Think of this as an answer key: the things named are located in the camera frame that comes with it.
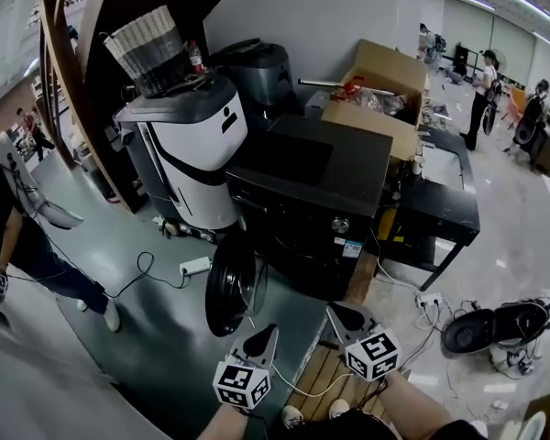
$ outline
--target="power strip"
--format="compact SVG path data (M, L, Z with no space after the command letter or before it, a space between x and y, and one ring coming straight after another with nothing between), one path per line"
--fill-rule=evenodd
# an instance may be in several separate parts
M415 297L415 304L420 309L434 305L440 306L442 304L442 294L430 293L429 295L418 295Z
M210 268L212 268L212 260L210 258L199 258L180 264L180 274L193 275L206 272Z

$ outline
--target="white floor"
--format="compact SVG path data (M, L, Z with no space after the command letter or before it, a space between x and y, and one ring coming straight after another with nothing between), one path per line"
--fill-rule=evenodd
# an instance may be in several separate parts
M466 132L470 119L473 89L468 83L455 86L442 74L432 76L430 97L446 102L453 118L445 128L454 134ZM470 153L481 231L436 281L429 292L441 292L454 310L464 300L477 300L483 308L523 297L535 297L550 288L547 253L534 235L538 207L531 203L542 191L542 178L532 172L522 155L512 158L503 149L512 141L513 130L499 116L490 137L480 132L478 146ZM444 256L446 243L436 248L436 258ZM396 279L420 285L427 272L386 261L385 269ZM388 284L382 274L373 282L367 305L386 326L391 327L408 357L425 340L429 330L414 327L420 312L414 304L415 291ZM445 310L441 321L447 321ZM427 325L424 319L419 325ZM458 418L481 418L499 423L523 417L527 402L550 392L550 354L527 379L509 379L490 366L485 355L446 358L439 334L434 332L425 351L412 364L412 381ZM491 403L507 402L505 412L496 412Z

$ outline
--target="bottle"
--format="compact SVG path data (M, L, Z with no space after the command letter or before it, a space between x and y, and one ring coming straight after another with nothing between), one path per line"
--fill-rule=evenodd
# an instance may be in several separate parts
M204 65L202 64L202 52L195 45L195 41L190 41L190 47L187 49L190 56L190 64L193 67L193 72L196 75L201 75L204 73Z

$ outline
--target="woman standing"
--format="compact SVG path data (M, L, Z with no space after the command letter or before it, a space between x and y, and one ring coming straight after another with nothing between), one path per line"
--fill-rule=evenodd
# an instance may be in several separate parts
M487 92L489 91L493 82L497 79L497 71L495 69L497 65L497 57L492 50L485 50L483 52L483 58L485 60L485 69L483 70L483 79L475 80L473 86L475 87L475 101L473 101L473 109L470 115L470 129L466 134L460 134L465 140L467 149L474 150L477 146L477 134L479 133L480 120L483 117L485 108L487 107Z

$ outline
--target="black and white cube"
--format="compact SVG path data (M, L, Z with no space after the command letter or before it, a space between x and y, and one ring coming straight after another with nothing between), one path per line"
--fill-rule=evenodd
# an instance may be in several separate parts
M367 381L395 370L399 364L400 345L390 329L370 335L346 347L346 364Z
M271 389L268 370L243 366L234 357L218 363L213 385L221 403L245 409L254 409Z

